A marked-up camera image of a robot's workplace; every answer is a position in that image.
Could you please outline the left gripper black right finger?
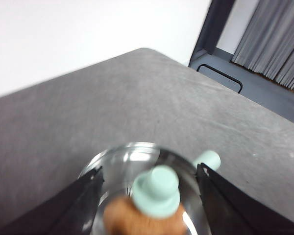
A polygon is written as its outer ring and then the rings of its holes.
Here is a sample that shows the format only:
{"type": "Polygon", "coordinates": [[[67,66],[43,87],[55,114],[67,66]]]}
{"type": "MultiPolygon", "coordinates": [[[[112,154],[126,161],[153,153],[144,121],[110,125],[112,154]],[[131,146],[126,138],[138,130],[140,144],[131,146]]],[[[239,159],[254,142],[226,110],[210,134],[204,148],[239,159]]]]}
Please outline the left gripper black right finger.
{"type": "Polygon", "coordinates": [[[214,235],[294,235],[294,222],[253,199],[204,163],[196,179],[214,235]]]}

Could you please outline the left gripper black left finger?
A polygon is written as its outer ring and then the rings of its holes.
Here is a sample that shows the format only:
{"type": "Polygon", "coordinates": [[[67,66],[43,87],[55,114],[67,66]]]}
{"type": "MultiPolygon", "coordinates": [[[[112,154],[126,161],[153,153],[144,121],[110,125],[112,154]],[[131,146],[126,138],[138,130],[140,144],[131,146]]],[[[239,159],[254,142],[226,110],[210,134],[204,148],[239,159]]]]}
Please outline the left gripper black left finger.
{"type": "Polygon", "coordinates": [[[0,235],[88,235],[100,201],[102,167],[0,228],[0,235]]]}

